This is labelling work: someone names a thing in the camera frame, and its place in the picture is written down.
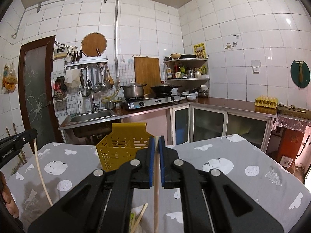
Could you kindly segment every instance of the yellow egg tray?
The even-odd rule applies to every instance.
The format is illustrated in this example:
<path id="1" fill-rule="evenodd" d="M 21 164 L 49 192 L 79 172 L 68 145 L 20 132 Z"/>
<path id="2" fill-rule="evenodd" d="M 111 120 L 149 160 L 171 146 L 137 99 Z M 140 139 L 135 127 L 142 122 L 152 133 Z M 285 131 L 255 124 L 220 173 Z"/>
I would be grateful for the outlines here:
<path id="1" fill-rule="evenodd" d="M 276 97 L 268 97 L 261 95 L 255 99 L 255 105 L 259 107 L 267 107 L 270 109 L 276 109 L 278 99 Z"/>

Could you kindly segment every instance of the beige bowl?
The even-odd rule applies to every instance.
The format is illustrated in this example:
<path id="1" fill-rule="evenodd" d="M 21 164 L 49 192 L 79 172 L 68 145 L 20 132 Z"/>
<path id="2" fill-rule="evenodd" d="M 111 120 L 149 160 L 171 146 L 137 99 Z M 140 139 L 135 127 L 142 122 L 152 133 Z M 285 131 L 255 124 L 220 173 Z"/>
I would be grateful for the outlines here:
<path id="1" fill-rule="evenodd" d="M 170 55 L 173 59 L 179 59 L 181 54 L 180 53 L 173 53 Z"/>

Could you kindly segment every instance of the hanging plastic bag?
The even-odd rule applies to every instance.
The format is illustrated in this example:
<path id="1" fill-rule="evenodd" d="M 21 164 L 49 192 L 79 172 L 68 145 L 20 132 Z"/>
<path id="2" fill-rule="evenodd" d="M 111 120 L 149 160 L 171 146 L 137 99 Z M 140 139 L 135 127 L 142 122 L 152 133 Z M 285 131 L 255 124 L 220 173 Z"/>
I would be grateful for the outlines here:
<path id="1" fill-rule="evenodd" d="M 9 74 L 7 75 L 5 89 L 8 93 L 13 93 L 16 89 L 16 84 L 18 83 L 15 70 L 14 70 L 14 64 L 12 63 L 9 67 Z"/>

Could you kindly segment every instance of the yellow plastic basket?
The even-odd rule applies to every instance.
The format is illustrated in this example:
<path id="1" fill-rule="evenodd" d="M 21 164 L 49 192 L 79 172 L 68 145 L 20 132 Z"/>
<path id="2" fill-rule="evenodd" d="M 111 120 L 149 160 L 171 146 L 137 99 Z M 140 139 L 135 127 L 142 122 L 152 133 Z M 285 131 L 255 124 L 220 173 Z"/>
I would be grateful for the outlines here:
<path id="1" fill-rule="evenodd" d="M 105 136 L 96 149 L 103 170 L 118 169 L 123 163 L 135 158 L 136 152 L 147 148 L 149 138 L 146 123 L 113 123 L 112 132 Z"/>

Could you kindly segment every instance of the cabinet door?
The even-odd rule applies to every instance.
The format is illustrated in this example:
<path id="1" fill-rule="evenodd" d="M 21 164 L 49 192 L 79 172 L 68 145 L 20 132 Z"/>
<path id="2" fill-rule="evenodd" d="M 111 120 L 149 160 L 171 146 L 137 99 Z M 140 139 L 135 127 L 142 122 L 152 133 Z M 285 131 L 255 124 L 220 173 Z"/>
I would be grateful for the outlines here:
<path id="1" fill-rule="evenodd" d="M 226 135 L 238 134 L 261 149 L 268 120 L 228 114 Z"/>
<path id="2" fill-rule="evenodd" d="M 225 135 L 227 112 L 193 108 L 193 142 Z"/>
<path id="3" fill-rule="evenodd" d="M 172 109 L 173 145 L 189 142 L 189 106 Z"/>

